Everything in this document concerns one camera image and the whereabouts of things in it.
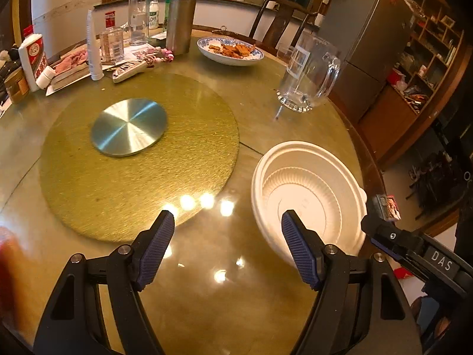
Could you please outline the cream ribbed plastic bowl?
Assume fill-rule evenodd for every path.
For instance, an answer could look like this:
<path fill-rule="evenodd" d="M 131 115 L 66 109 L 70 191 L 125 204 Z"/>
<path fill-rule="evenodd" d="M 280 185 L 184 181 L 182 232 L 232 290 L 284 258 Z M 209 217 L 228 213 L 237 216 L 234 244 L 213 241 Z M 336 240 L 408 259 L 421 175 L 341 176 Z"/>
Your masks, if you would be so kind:
<path fill-rule="evenodd" d="M 325 244 L 357 256 L 366 234 L 367 194 L 340 159 L 315 144 L 288 141 L 272 147 L 255 168 L 251 183 L 252 211 L 268 246 L 294 266 L 281 219 L 294 210 L 305 227 Z"/>

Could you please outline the large red wedding plate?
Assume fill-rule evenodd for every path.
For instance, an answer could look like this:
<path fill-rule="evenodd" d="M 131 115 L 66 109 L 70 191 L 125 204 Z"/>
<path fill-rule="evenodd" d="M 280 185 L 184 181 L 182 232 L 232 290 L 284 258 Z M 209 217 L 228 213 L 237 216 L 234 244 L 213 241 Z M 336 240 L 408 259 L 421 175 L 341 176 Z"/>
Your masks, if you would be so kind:
<path fill-rule="evenodd" d="M 21 325 L 14 264 L 17 253 L 16 238 L 6 227 L 1 226 L 1 320 L 13 329 Z"/>

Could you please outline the green round table mat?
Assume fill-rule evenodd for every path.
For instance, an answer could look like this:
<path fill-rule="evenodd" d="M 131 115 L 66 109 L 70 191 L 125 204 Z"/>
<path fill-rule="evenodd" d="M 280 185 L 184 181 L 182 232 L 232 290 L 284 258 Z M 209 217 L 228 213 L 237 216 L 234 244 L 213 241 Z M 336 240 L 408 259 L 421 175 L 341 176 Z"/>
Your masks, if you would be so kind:
<path fill-rule="evenodd" d="M 92 143 L 92 126 L 101 111 L 131 98 L 160 104 L 166 130 L 135 155 L 106 156 Z M 99 241 L 131 241 L 164 209 L 183 223 L 200 211 L 200 197 L 217 195 L 232 174 L 236 122 L 222 97 L 186 76 L 145 72 L 120 84 L 90 83 L 74 92 L 45 139 L 43 196 L 64 226 Z"/>

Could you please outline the silver turntable disc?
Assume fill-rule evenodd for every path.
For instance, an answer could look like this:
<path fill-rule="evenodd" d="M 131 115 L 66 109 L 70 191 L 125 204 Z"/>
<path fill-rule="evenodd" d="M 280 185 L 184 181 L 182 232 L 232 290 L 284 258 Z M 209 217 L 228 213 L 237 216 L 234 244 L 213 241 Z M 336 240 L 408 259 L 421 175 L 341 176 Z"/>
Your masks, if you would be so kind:
<path fill-rule="evenodd" d="M 100 112 L 91 127 L 90 140 L 105 156 L 133 156 L 157 143 L 167 126 L 167 113 L 157 102 L 124 99 Z"/>

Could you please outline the small white cup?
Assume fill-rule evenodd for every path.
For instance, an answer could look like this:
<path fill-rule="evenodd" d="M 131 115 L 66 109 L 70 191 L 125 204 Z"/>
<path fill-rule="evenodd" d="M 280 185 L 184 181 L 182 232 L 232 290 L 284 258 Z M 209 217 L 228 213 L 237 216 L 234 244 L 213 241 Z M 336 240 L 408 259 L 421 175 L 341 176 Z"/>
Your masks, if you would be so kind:
<path fill-rule="evenodd" d="M 44 70 L 40 73 L 40 75 L 37 77 L 36 85 L 38 86 L 38 88 L 45 90 L 50 85 L 55 75 L 55 70 L 50 66 L 46 66 Z"/>

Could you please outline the wooden shelf cabinet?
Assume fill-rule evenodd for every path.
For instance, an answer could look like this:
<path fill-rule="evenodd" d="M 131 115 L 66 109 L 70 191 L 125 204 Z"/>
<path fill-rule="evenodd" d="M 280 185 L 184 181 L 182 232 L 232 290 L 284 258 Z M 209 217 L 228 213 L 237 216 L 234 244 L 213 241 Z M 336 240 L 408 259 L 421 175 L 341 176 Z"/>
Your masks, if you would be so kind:
<path fill-rule="evenodd" d="M 379 167 L 393 164 L 430 127 L 472 60 L 472 45 L 446 0 L 410 1 L 418 13 L 394 65 L 401 81 L 386 84 L 359 122 Z"/>

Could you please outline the book with pink cloth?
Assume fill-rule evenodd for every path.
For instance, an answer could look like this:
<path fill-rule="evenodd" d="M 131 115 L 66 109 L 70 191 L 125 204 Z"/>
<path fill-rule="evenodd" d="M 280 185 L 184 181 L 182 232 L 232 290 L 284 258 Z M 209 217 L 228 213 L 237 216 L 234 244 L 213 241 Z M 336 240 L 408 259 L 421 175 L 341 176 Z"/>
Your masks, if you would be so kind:
<path fill-rule="evenodd" d="M 86 45 L 79 46 L 64 54 L 54 65 L 55 76 L 46 89 L 46 96 L 67 87 L 84 77 L 88 77 L 88 50 Z"/>

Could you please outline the white red liquor bottle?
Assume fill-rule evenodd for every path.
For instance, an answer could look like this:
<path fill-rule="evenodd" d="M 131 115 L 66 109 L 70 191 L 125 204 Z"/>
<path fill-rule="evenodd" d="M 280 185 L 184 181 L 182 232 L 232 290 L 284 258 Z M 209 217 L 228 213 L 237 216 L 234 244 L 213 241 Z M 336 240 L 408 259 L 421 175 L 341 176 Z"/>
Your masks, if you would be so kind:
<path fill-rule="evenodd" d="M 35 33 L 27 35 L 18 48 L 18 54 L 30 90 L 39 90 L 36 80 L 47 66 L 43 36 Z"/>

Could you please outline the pink wrapped candies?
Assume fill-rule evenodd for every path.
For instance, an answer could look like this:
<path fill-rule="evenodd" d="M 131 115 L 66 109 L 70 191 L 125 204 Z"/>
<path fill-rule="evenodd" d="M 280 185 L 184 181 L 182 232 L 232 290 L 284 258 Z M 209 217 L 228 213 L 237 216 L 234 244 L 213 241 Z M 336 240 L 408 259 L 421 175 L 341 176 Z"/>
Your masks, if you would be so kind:
<path fill-rule="evenodd" d="M 148 67 L 154 67 L 154 65 L 161 62 L 172 62 L 174 60 L 174 54 L 167 48 L 161 48 L 160 46 L 135 51 L 134 55 L 137 60 L 146 62 Z"/>

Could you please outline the clear square liquor bottle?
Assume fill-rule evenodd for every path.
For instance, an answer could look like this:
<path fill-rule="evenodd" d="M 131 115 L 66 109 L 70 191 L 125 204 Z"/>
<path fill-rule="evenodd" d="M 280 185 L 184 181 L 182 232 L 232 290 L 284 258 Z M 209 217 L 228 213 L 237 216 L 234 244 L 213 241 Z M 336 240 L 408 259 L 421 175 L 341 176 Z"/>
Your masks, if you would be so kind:
<path fill-rule="evenodd" d="M 105 30 L 100 33 L 102 60 L 106 64 L 116 64 L 124 60 L 124 30 L 116 26 L 116 12 L 105 13 Z"/>

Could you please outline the grey refrigerator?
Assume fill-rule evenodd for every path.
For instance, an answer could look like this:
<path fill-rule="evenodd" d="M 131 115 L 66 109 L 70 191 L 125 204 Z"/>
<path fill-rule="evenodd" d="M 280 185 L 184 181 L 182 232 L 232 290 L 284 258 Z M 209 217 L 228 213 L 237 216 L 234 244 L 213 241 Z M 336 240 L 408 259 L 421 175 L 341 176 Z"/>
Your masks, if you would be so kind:
<path fill-rule="evenodd" d="M 332 94 L 358 123 L 383 89 L 410 37 L 414 14 L 406 0 L 332 0 L 319 30 L 339 51 Z"/>

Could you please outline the blue white food plate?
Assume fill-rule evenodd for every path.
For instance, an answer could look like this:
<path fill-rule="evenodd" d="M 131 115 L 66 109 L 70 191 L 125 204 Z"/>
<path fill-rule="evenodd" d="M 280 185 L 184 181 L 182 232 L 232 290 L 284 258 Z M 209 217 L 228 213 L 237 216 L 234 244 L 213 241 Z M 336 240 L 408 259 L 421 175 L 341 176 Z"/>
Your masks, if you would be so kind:
<path fill-rule="evenodd" d="M 199 38 L 196 45 L 206 58 L 226 66 L 252 66 L 265 57 L 254 45 L 234 38 Z"/>

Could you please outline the dark wooden chair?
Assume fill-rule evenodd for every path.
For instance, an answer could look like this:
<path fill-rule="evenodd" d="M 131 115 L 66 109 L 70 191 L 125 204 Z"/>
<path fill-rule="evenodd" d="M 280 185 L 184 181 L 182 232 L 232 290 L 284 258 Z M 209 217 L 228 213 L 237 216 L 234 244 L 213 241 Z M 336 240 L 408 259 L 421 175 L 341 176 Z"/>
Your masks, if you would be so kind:
<path fill-rule="evenodd" d="M 290 43 L 290 46 L 296 46 L 297 41 L 302 35 L 306 24 L 311 20 L 311 18 L 315 19 L 318 13 L 316 11 L 310 12 L 300 4 L 289 0 L 264 0 L 252 24 L 251 30 L 249 31 L 249 37 L 254 39 L 254 35 L 256 34 L 260 20 L 262 19 L 265 11 L 268 10 L 268 5 L 270 2 L 275 2 L 278 5 L 278 9 L 274 20 L 266 31 L 261 43 L 267 47 L 276 48 L 291 19 L 293 18 L 294 12 L 298 11 L 303 14 L 303 19 L 302 23 L 297 28 L 292 42 Z"/>

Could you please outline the clear glass bottle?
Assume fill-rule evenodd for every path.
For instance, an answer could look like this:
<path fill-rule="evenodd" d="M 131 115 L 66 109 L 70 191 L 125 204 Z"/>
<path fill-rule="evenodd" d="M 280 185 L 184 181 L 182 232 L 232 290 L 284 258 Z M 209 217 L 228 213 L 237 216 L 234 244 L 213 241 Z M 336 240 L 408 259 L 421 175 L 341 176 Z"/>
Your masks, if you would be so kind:
<path fill-rule="evenodd" d="M 130 44 L 143 45 L 149 36 L 150 0 L 128 0 L 128 29 Z"/>

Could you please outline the stainless steel thermos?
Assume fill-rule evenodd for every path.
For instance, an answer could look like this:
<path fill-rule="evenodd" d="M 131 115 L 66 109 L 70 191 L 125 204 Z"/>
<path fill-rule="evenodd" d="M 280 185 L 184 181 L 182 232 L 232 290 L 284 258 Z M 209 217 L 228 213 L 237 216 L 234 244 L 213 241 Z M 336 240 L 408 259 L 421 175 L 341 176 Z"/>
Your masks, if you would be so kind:
<path fill-rule="evenodd" d="M 166 48 L 174 56 L 189 52 L 195 9 L 196 0 L 170 0 Z"/>

